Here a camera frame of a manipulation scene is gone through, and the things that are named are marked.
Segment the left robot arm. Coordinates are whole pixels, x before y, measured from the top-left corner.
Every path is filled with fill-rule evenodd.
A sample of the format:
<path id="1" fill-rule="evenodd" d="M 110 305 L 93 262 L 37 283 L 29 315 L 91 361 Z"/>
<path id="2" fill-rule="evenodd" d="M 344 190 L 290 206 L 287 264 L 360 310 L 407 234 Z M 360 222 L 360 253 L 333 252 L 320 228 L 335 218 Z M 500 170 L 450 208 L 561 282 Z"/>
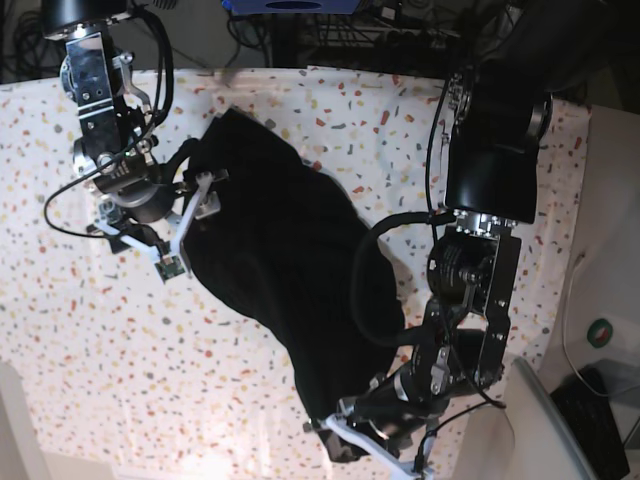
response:
<path id="1" fill-rule="evenodd" d="M 449 402 L 485 395 L 501 379 L 521 251 L 512 231 L 536 216 L 537 159 L 552 97 L 609 55 L 627 52 L 623 34 L 638 29 L 638 15 L 635 1 L 522 1 L 506 13 L 506 35 L 493 46 L 462 41 L 439 100 L 454 112 L 444 204 L 378 222 L 356 250 L 350 281 L 350 309 L 364 337 L 380 347 L 408 346 L 411 357 L 375 376 L 367 392 L 340 399 L 334 414 L 307 423 L 333 462 L 368 455 L 399 478 L 429 479 Z M 368 261 L 382 234 L 414 224 L 433 234 L 431 298 L 419 326 L 378 333 L 365 323 Z"/>

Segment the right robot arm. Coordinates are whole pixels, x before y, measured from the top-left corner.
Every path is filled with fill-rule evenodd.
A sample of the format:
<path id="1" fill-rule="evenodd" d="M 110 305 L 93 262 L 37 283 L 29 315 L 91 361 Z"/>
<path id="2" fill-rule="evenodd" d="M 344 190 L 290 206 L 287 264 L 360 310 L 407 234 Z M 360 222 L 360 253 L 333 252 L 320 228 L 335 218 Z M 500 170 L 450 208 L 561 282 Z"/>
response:
<path id="1" fill-rule="evenodd" d="M 44 37 L 65 45 L 60 80 L 81 128 L 73 146 L 76 178 L 50 198 L 87 181 L 101 196 L 94 224 L 76 232 L 59 226 L 57 232 L 124 245 L 159 268 L 187 271 L 184 242 L 191 224 L 218 207 L 212 172 L 176 179 L 199 140 L 184 141 L 165 163 L 153 155 L 154 132 L 167 120 L 175 93 L 173 50 L 162 21 L 134 1 L 45 1 L 41 13 Z M 141 20 L 158 47 L 154 95 L 134 84 L 134 55 L 112 39 L 111 27 L 128 19 Z"/>

